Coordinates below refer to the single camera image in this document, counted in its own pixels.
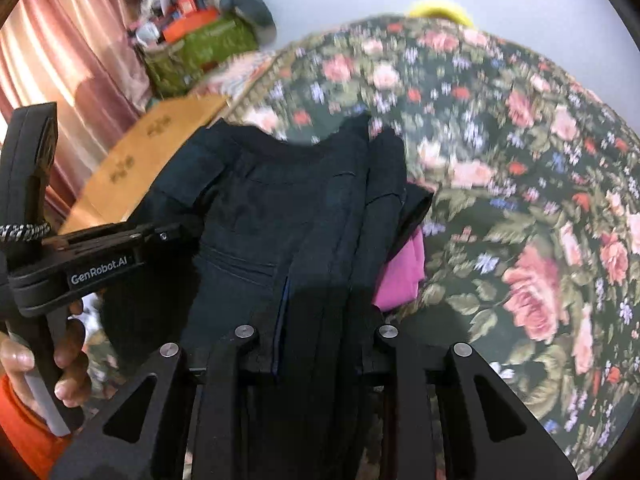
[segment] hand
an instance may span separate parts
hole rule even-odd
[[[69,312],[82,314],[82,301],[72,304]],[[62,377],[56,383],[55,394],[69,408],[80,406],[91,395],[91,381],[86,373],[89,359],[82,352],[83,344],[84,325],[79,319],[69,320],[66,333],[55,345],[53,354],[56,365],[63,370]],[[0,368],[4,367],[9,376],[16,396],[32,412],[43,416],[24,379],[24,373],[34,366],[31,351],[0,333],[0,364]]]

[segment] metal pin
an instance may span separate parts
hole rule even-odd
[[[398,329],[393,325],[383,325],[378,329],[378,333],[385,339],[393,339],[398,336]]]
[[[453,351],[460,357],[469,357],[473,349],[466,343],[456,343],[453,345]]]
[[[254,333],[255,328],[251,325],[240,325],[235,331],[236,337],[239,337],[240,339],[251,337]]]
[[[173,357],[178,353],[178,345],[176,343],[164,343],[160,347],[160,355],[162,357]]]

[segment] black clothing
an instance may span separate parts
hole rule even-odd
[[[356,370],[382,323],[374,287],[431,199],[406,182],[402,140],[389,129],[370,142],[368,121],[350,118],[315,146],[223,121],[200,128],[130,218],[196,214],[204,230],[192,258],[107,292],[103,324],[121,359],[138,364],[169,340],[197,352],[257,312],[273,319],[260,339],[278,383],[258,389],[251,478],[338,478],[327,464],[362,452]]]

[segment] orange box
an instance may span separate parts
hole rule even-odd
[[[197,10],[184,18],[175,20],[165,28],[162,33],[164,34],[165,40],[169,43],[174,43],[180,40],[180,38],[183,38],[185,34],[189,34],[200,27],[215,22],[219,16],[220,13],[216,9]]]
[[[178,7],[180,14],[183,16],[188,16],[192,12],[198,11],[196,0],[176,0],[175,6]]]

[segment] orange sleeve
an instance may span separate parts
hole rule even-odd
[[[18,399],[9,377],[0,378],[0,426],[27,466],[46,480],[54,462],[65,450],[70,436],[56,437],[47,425]]]

